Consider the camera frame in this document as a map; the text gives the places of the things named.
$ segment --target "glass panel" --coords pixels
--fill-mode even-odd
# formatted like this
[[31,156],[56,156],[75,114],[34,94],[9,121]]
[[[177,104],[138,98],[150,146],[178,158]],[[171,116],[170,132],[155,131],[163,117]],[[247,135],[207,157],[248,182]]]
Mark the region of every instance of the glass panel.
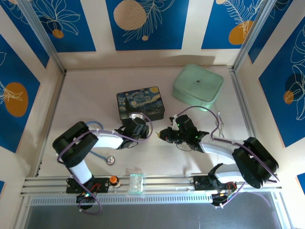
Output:
[[281,228],[270,192],[240,193],[224,209],[211,204],[104,205],[89,216],[77,206],[31,207],[25,228],[257,229]]

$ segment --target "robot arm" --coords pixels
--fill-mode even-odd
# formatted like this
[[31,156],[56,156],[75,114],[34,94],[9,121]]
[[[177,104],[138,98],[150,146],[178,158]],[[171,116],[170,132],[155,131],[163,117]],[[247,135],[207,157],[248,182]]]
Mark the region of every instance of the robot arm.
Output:
[[176,144],[185,142],[192,150],[221,155],[235,162],[232,165],[218,164],[211,170],[210,175],[213,176],[213,179],[217,179],[215,184],[218,184],[214,188],[219,188],[229,181],[246,181],[254,188],[261,188],[271,177],[265,167],[245,148],[250,149],[272,172],[278,169],[276,160],[256,138],[250,137],[244,141],[213,138],[208,132],[198,131],[187,115],[170,119],[173,122],[173,128],[168,127],[158,134],[162,140]]
[[[53,148],[60,154],[69,144],[77,137],[89,131],[88,126],[84,122],[78,122],[69,130],[59,136],[53,142]],[[61,159],[70,173],[72,173],[82,184],[92,179],[92,173],[88,169],[84,158],[92,148],[108,147],[113,149],[128,148],[133,139],[146,139],[148,136],[148,125],[145,118],[141,115],[133,116],[127,126],[122,126],[109,133],[89,133],[73,144],[62,156]]]

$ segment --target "blue cable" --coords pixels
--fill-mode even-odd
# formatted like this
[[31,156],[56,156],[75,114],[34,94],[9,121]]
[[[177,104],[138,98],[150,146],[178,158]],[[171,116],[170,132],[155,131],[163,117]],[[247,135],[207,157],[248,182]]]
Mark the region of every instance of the blue cable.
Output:
[[[86,122],[86,125],[90,125],[90,124],[97,124],[97,125],[100,126],[100,128],[101,128],[102,130],[104,129],[103,125],[102,125],[101,123],[97,122],[97,121],[89,121],[89,122]],[[105,156],[101,156],[101,155],[95,153],[95,152],[92,151],[92,150],[90,150],[90,153],[92,153],[92,154],[96,155],[97,157],[99,157],[99,158],[101,158],[101,159],[107,161],[107,158],[106,158]]]
[[97,153],[95,153],[94,151],[90,150],[90,153],[96,155],[97,157],[101,158],[101,159],[104,159],[105,161],[107,160],[107,158],[105,156],[102,156],[102,155],[99,155]]

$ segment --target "red wire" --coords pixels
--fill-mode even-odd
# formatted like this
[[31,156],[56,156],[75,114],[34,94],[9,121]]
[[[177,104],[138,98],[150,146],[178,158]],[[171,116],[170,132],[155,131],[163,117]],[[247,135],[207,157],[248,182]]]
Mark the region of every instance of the red wire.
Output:
[[96,186],[98,186],[99,184],[98,183],[96,183],[96,184],[94,184],[93,185],[93,187],[90,189],[90,191],[92,191]]
[[237,186],[233,182],[228,182],[228,184],[232,184],[235,189],[237,189]]
[[96,191],[100,190],[101,184],[97,187]]

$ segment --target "transparent plastic box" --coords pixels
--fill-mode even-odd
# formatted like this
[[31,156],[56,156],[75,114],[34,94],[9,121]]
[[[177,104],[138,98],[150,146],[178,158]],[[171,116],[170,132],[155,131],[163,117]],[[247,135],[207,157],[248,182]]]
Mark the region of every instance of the transparent plastic box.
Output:
[[145,175],[143,174],[130,174],[128,192],[130,194],[142,194],[144,179]]
[[221,75],[189,64],[175,80],[172,95],[191,106],[211,108],[223,83],[224,78]]

